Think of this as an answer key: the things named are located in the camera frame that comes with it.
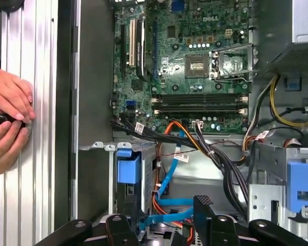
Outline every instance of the motherboard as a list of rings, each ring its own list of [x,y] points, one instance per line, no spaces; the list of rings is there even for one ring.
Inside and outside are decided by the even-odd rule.
[[[247,0],[148,0],[115,11],[114,116],[157,132],[177,119],[204,133],[246,131]]]

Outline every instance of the pci slot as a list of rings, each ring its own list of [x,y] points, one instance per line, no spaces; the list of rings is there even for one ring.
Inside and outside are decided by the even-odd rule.
[[[126,69],[126,32],[125,25],[121,25],[121,48],[120,48],[120,67],[122,76],[125,75]]]
[[[136,65],[136,26],[137,20],[132,19],[129,25],[129,66]]]
[[[142,81],[149,81],[145,64],[145,15],[139,17],[136,29],[136,74]]]

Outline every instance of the motherboard chip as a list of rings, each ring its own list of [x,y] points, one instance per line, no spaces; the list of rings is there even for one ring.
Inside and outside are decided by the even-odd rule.
[[[185,78],[209,77],[209,56],[189,55],[185,57]]]
[[[175,38],[176,37],[176,27],[175,26],[168,26],[168,38]]]
[[[133,91],[142,91],[143,82],[140,79],[134,79],[131,81],[131,88]]]

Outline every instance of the dell logo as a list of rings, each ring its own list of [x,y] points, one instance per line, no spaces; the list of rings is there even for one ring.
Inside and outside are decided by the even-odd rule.
[[[208,16],[208,17],[203,17],[203,22],[216,22],[218,21],[217,16]]]

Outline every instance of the pcie slot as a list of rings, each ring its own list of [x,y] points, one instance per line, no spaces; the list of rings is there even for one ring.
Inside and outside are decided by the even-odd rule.
[[[129,25],[129,66],[134,67],[136,64],[136,25],[137,20],[130,20]]]
[[[125,68],[126,68],[126,32],[125,32],[125,25],[121,25],[121,48],[120,48],[120,69],[122,76],[125,75]]]
[[[153,41],[154,41],[154,56],[153,56],[153,77],[158,80],[158,22],[153,23]]]
[[[145,30],[145,15],[141,15],[136,31],[136,74],[142,81],[149,81],[145,65]]]

